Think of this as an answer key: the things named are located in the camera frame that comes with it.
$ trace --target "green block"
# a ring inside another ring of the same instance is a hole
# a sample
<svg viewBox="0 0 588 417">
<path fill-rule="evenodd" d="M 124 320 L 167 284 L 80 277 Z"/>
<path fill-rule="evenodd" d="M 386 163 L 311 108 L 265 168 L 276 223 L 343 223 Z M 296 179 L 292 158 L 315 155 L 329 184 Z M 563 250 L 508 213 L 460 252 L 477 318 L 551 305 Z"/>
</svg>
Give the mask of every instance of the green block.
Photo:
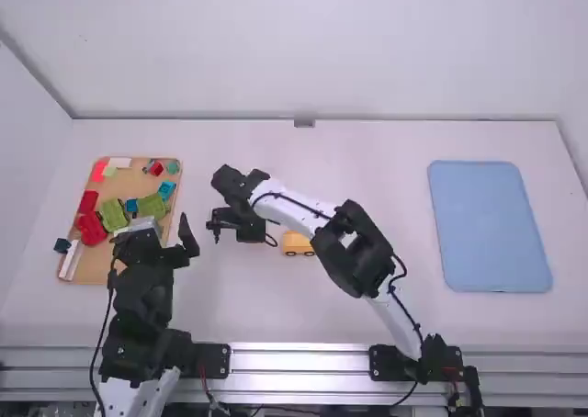
<svg viewBox="0 0 588 417">
<path fill-rule="evenodd" d="M 177 160 L 172 160 L 167 164 L 166 168 L 171 175 L 177 174 L 180 172 L 180 163 Z"/>
<path fill-rule="evenodd" d="M 155 217 L 156 220 L 163 218 L 168 209 L 159 193 L 155 192 L 144 198 L 137 199 L 139 206 L 139 217 Z"/>
<path fill-rule="evenodd" d="M 105 201 L 98 208 L 98 213 L 102 220 L 102 225 L 108 232 L 113 232 L 129 224 L 129 218 L 125 213 L 122 201 L 119 199 L 110 199 Z"/>
</svg>

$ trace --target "white wall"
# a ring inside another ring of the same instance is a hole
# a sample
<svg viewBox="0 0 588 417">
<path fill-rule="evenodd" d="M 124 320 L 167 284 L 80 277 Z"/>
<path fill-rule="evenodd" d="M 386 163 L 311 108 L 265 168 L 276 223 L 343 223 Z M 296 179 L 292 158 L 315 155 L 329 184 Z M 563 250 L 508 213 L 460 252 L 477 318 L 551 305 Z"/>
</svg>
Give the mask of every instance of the white wall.
<svg viewBox="0 0 588 417">
<path fill-rule="evenodd" d="M 71 119 L 0 42 L 0 305 L 71 126 Z"/>
<path fill-rule="evenodd" d="M 586 0 L 0 0 L 83 117 L 550 116 L 588 182 Z"/>
</svg>

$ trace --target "white block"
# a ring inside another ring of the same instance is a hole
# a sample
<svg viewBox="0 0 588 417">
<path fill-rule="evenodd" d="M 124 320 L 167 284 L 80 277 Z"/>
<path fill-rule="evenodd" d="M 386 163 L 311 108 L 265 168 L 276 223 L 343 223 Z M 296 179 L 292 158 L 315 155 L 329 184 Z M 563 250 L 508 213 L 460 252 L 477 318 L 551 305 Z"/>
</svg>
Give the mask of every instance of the white block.
<svg viewBox="0 0 588 417">
<path fill-rule="evenodd" d="M 130 167 L 131 160 L 129 157 L 110 157 L 107 167 L 117 167 L 120 169 Z"/>
</svg>

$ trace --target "red wire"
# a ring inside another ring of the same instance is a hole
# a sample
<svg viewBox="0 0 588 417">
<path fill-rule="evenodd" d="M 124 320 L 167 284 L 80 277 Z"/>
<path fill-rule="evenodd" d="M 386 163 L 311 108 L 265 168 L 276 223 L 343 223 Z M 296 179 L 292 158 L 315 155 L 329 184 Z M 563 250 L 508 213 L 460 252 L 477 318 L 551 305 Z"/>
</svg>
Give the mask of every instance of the red wire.
<svg viewBox="0 0 588 417">
<path fill-rule="evenodd" d="M 202 389 L 204 389 L 204 392 L 209 394 L 209 384 L 206 381 L 206 369 L 203 365 L 198 365 L 198 371 L 200 372 L 200 382 L 202 382 Z"/>
</svg>

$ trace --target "red block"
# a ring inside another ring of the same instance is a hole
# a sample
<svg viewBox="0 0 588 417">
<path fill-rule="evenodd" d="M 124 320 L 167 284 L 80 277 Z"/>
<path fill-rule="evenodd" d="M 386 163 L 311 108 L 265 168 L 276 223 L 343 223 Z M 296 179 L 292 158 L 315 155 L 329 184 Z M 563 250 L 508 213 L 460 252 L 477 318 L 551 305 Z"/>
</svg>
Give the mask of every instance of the red block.
<svg viewBox="0 0 588 417">
<path fill-rule="evenodd" d="M 98 193 L 95 190 L 85 190 L 82 195 L 82 201 L 80 201 L 80 207 L 77 209 L 78 212 L 88 214 L 94 211 L 96 201 L 98 200 Z"/>
<path fill-rule="evenodd" d="M 82 233 L 82 243 L 85 245 L 96 245 L 103 242 L 108 236 L 95 212 L 78 218 L 75 227 Z"/>
<path fill-rule="evenodd" d="M 164 166 L 159 162 L 153 163 L 153 166 L 151 166 L 151 169 L 149 169 L 149 172 L 155 176 L 159 176 L 160 173 L 163 171 L 164 171 Z"/>
</svg>

